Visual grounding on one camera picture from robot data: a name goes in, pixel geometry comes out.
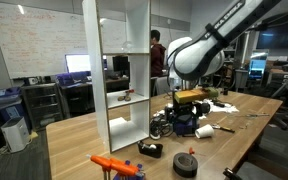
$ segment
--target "tape roll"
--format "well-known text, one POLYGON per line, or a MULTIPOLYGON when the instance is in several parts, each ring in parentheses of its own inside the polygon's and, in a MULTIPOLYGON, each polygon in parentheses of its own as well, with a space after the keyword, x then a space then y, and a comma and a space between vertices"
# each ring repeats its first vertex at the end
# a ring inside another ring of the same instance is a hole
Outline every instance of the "tape roll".
POLYGON ((197 160, 187 153, 178 153, 173 158, 174 171, 186 178, 194 177, 197 174, 197 160))

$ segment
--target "cabinet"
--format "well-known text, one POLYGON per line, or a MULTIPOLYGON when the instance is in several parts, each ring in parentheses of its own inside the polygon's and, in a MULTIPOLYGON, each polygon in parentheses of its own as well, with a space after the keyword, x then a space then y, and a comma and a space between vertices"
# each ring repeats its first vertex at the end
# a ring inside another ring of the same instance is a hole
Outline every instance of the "cabinet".
POLYGON ((106 148, 113 152, 149 136, 150 1, 84 0, 83 13, 98 132, 106 148), (101 18, 109 19, 112 14, 125 18, 124 28, 119 26, 108 30, 108 23, 116 23, 113 20, 100 23, 101 18), (115 36, 119 38, 107 41, 107 37, 115 36), (102 55, 128 56, 129 88, 134 89, 130 94, 131 101, 117 100, 125 95, 125 91, 106 91, 102 55), (129 111, 120 113, 114 110, 121 106, 128 106, 129 111))
POLYGON ((63 112, 55 83, 21 88, 33 130, 63 119, 63 112))

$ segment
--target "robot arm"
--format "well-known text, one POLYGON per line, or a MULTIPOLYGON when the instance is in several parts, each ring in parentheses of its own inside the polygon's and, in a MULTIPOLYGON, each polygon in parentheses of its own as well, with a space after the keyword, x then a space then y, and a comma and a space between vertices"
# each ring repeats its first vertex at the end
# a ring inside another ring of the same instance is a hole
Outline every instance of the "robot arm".
POLYGON ((170 78, 194 81, 222 67, 219 53, 281 0, 235 0, 232 6, 197 38, 181 38, 170 43, 170 78))

